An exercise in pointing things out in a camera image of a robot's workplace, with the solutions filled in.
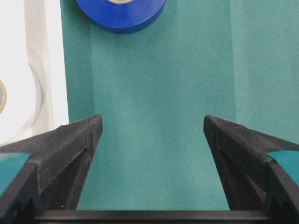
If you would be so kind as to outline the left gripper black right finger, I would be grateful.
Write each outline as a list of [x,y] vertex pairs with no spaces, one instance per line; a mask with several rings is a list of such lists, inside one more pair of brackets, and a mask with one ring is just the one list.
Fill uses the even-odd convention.
[[267,212],[278,223],[299,222],[299,185],[270,153],[299,146],[241,124],[206,115],[203,131],[231,210]]

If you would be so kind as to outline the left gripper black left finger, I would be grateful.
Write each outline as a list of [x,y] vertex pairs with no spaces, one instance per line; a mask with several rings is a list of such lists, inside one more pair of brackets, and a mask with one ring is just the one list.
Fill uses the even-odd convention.
[[0,197],[0,222],[15,223],[24,210],[74,210],[102,135],[102,117],[1,146],[1,153],[29,154]]

